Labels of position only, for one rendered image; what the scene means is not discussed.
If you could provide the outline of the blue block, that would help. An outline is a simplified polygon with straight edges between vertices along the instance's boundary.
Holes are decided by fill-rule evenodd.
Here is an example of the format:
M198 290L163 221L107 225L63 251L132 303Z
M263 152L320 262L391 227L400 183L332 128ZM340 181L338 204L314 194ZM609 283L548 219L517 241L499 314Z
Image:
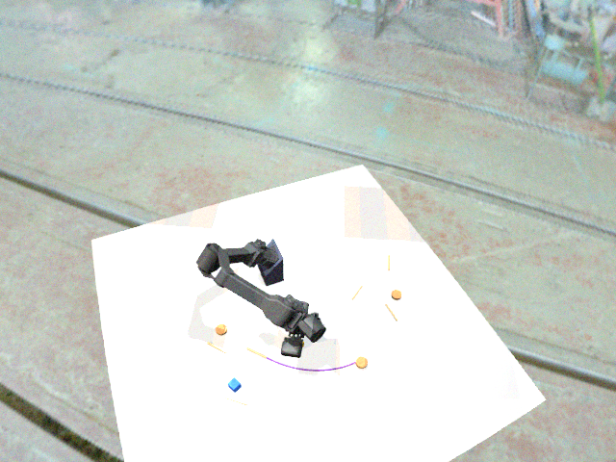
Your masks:
M241 382L236 377L233 377L227 384L234 394L242 387Z

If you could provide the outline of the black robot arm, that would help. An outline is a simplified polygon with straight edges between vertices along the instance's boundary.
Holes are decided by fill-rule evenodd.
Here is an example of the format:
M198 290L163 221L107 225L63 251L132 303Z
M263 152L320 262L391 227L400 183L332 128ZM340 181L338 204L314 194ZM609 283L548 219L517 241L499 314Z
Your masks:
M306 336L315 343L327 330L322 324L319 312L308 314L304 303L291 295L283 297L265 293L240 277L230 267L243 263L246 267L255 268L258 263L266 266L268 270L278 260L273 245L267 247L266 242L256 239L237 248L222 248L218 244L207 243L195 262L204 277L212 278L219 287L228 289L260 308L274 326L290 332L298 329L299 338ZM218 268L219 271L214 277L213 272ZM289 325L286 325L287 322Z

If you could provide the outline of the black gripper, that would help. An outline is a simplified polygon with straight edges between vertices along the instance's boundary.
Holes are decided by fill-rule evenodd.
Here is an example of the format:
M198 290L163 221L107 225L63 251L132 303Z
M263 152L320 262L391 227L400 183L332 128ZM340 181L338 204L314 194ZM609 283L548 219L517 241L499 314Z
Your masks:
M302 301L305 305L305 309L308 311L309 303L307 301ZM282 341L281 354L282 356L299 358L301 357L303 339L299 338L300 331L296 329L293 332L284 330L288 332L288 337L284 337ZM292 336L291 336L292 334Z

